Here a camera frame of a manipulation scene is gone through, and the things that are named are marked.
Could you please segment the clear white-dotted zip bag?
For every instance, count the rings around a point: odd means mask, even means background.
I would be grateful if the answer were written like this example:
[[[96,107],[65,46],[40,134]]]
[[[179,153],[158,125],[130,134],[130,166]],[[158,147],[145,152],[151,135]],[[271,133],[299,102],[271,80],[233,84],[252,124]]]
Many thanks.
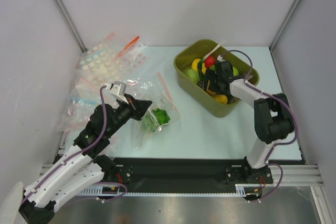
[[[130,144],[133,149],[139,150],[149,139],[162,136],[162,132],[169,125],[180,119],[180,112],[173,103],[167,85],[159,72],[142,79],[125,79],[125,83],[126,93],[138,100],[152,101],[142,120],[130,120],[127,123]]]

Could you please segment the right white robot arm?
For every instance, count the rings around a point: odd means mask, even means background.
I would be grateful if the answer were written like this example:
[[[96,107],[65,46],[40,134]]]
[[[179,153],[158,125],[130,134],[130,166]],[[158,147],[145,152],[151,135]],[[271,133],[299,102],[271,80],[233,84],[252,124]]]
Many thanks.
[[[266,172],[275,147],[284,145],[281,140],[297,129],[287,96],[261,91],[242,76],[234,76],[229,61],[217,62],[215,69],[205,71],[202,89],[238,98],[253,108],[257,139],[244,158],[242,174],[238,178],[254,183]]]

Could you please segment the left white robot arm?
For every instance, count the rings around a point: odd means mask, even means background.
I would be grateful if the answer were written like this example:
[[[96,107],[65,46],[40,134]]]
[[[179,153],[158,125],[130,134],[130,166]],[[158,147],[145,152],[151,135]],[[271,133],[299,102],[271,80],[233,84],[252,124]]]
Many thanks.
[[[63,205],[93,184],[121,186],[113,180],[115,163],[102,151],[128,120],[141,120],[152,105],[150,100],[138,100],[129,94],[125,98],[116,109],[104,102],[97,106],[68,151],[24,189],[19,213],[27,223],[49,223]]]

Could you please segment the green toy lettuce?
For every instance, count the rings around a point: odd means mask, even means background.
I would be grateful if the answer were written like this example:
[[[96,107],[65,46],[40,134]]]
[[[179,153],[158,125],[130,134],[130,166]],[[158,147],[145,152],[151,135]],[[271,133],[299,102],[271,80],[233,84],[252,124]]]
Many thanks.
[[[140,129],[144,132],[160,132],[163,125],[169,124],[170,117],[165,110],[154,109],[148,110],[141,120]]]

